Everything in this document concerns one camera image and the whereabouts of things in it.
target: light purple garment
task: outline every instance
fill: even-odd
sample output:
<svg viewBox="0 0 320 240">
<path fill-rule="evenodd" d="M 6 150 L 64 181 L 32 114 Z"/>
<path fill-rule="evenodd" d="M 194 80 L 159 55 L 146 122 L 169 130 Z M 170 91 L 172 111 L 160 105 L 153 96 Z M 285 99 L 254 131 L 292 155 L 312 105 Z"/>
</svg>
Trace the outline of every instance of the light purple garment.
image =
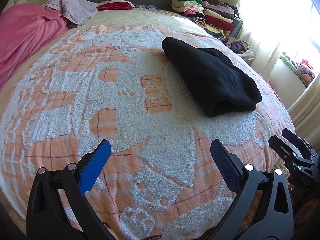
<svg viewBox="0 0 320 240">
<path fill-rule="evenodd" d="M 98 13 L 97 4 L 86 0 L 49 0 L 43 7 L 50 7 L 63 14 L 63 17 L 78 27 Z"/>
<path fill-rule="evenodd" d="M 220 4 L 220 5 L 213 5 L 211 3 L 208 3 L 207 1 L 203 1 L 202 2 L 202 6 L 206 7 L 206 8 L 211 8 L 214 9 L 216 11 L 220 11 L 220 12 L 225 12 L 225 13 L 229 13 L 229 14 L 234 14 L 235 11 L 228 5 L 226 4 Z"/>
</svg>

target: red pillow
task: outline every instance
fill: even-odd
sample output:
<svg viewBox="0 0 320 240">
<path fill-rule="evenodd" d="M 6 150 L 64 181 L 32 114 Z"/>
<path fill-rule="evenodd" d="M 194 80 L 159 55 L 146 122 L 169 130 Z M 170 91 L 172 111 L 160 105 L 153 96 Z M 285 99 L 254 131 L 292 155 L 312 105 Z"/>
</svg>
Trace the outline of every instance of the red pillow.
<svg viewBox="0 0 320 240">
<path fill-rule="evenodd" d="M 112 2 L 105 3 L 97 7 L 98 11 L 105 10 L 133 10 L 133 7 L 128 2 Z"/>
<path fill-rule="evenodd" d="M 205 20 L 207 23 L 213 25 L 218 29 L 222 29 L 223 31 L 232 31 L 233 30 L 233 23 L 227 23 L 215 17 L 206 15 Z"/>
</svg>

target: metal screw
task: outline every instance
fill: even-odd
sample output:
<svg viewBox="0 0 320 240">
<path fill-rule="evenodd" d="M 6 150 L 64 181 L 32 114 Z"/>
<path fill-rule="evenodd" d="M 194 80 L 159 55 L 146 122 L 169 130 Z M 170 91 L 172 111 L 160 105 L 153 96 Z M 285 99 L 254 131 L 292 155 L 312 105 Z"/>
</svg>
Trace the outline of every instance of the metal screw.
<svg viewBox="0 0 320 240">
<path fill-rule="evenodd" d="M 68 165 L 68 170 L 74 170 L 76 168 L 76 164 L 75 163 L 70 163 L 69 165 Z"/>
<path fill-rule="evenodd" d="M 278 174 L 278 175 L 281 175 L 282 171 L 281 171 L 281 169 L 275 169 L 275 173 Z"/>
<path fill-rule="evenodd" d="M 45 168 L 44 167 L 41 167 L 39 170 L 38 170 L 38 173 L 39 174 L 42 174 L 42 173 L 44 173 L 45 172 Z"/>
<path fill-rule="evenodd" d="M 248 171 L 253 171 L 253 166 L 251 164 L 246 164 L 244 167 Z"/>
</svg>

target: orange and white blanket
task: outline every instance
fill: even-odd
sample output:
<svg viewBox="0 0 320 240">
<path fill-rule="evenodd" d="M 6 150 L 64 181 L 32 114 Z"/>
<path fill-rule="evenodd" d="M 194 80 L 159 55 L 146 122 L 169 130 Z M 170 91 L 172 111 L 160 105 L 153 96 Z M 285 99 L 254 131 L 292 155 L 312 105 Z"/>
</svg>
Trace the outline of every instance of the orange and white blanket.
<svg viewBox="0 0 320 240">
<path fill-rule="evenodd" d="M 167 36 L 221 50 L 256 81 L 257 109 L 206 117 L 161 49 Z M 164 240 L 195 239 L 217 225 L 234 197 L 210 142 L 218 138 L 244 163 L 270 171 L 279 157 L 268 139 L 285 127 L 294 131 L 270 86 L 217 39 L 156 26 L 95 25 L 67 33 L 15 85 L 0 124 L 0 186 L 25 218 L 40 167 L 63 169 L 107 139 L 112 154 L 86 193 L 100 219 L 119 239 L 159 233 Z"/>
</svg>

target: fingernail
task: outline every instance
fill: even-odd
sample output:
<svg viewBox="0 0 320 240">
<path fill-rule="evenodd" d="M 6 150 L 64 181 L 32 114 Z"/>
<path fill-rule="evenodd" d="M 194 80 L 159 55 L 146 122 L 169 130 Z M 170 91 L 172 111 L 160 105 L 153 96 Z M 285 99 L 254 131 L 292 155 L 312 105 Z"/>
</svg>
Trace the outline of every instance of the fingernail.
<svg viewBox="0 0 320 240">
<path fill-rule="evenodd" d="M 160 239 L 162 235 L 155 235 L 155 236 L 149 236 L 146 238 L 143 238 L 142 240 L 157 240 Z"/>
<path fill-rule="evenodd" d="M 102 222 L 107 228 L 111 229 L 111 226 L 107 222 Z"/>
</svg>

